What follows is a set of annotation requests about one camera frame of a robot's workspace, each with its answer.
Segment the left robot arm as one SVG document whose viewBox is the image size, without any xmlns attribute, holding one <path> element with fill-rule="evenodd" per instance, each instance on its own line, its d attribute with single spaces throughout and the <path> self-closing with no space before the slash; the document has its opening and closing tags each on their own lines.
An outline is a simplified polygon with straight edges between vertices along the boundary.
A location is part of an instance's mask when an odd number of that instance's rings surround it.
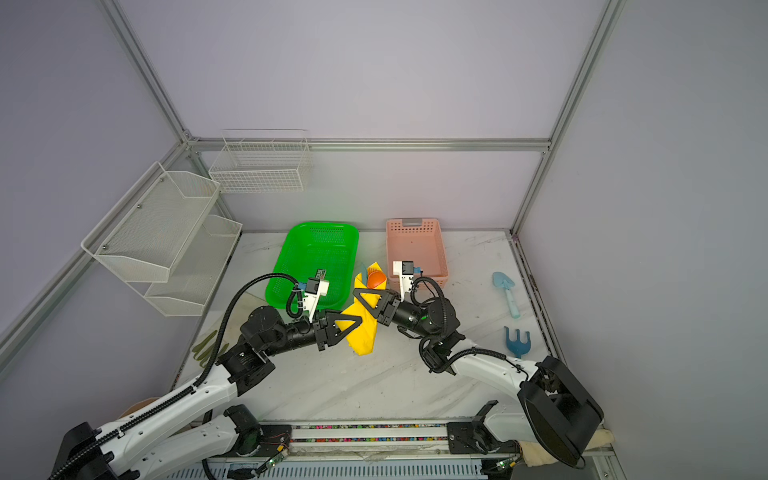
<svg viewBox="0 0 768 480">
<path fill-rule="evenodd" d="M 283 453 L 283 443 L 264 434 L 255 416 L 235 399 L 256 387 L 275 369 L 272 357 L 306 346 L 335 346 L 364 320 L 350 310 L 317 312 L 327 291 L 322 278 L 299 282 L 285 314 L 269 305 L 253 309 L 237 342 L 215 349 L 193 380 L 148 405 L 101 427 L 84 422 L 61 442 L 53 479 L 160 479 L 198 461 L 228 452 L 250 454 L 261 445 Z"/>
</svg>

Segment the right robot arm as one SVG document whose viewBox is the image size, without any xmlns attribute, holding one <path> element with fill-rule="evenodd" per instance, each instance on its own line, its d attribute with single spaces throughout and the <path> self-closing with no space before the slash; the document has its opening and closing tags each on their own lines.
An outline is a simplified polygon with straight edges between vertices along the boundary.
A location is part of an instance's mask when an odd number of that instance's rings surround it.
<svg viewBox="0 0 768 480">
<path fill-rule="evenodd" d="M 418 355 L 429 372 L 489 385 L 516 398 L 524 415 L 523 420 L 493 415 L 497 403 L 490 400 L 471 421 L 450 428 L 450 435 L 480 454 L 497 453 L 510 442 L 531 441 L 556 461 L 583 468 L 584 453 L 604 413 L 569 368 L 553 356 L 528 361 L 472 344 L 460 332 L 456 310 L 442 288 L 429 277 L 413 282 L 422 283 L 434 292 L 424 301 L 389 289 L 356 288 L 353 295 L 378 323 L 394 325 L 418 340 Z"/>
</svg>

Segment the green plastic basket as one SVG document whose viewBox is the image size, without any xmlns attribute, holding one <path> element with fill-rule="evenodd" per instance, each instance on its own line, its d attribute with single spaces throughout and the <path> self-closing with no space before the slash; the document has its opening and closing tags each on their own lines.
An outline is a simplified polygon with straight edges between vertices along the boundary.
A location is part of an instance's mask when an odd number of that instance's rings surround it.
<svg viewBox="0 0 768 480">
<path fill-rule="evenodd" d="M 305 282 L 318 270 L 324 270 L 329 289 L 318 302 L 318 308 L 343 310 L 353 286 L 359 238 L 358 229 L 350 224 L 296 225 L 284 240 L 274 272 Z"/>
</svg>

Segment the pink plastic basket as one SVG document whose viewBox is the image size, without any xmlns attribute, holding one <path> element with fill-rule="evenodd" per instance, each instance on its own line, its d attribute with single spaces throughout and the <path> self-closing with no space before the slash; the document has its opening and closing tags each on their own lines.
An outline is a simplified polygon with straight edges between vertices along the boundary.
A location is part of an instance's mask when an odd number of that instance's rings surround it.
<svg viewBox="0 0 768 480">
<path fill-rule="evenodd" d="M 448 263 L 440 223 L 435 218 L 389 219 L 386 222 L 388 279 L 397 287 L 394 261 L 413 261 L 421 272 L 441 287 L 449 279 Z"/>
</svg>

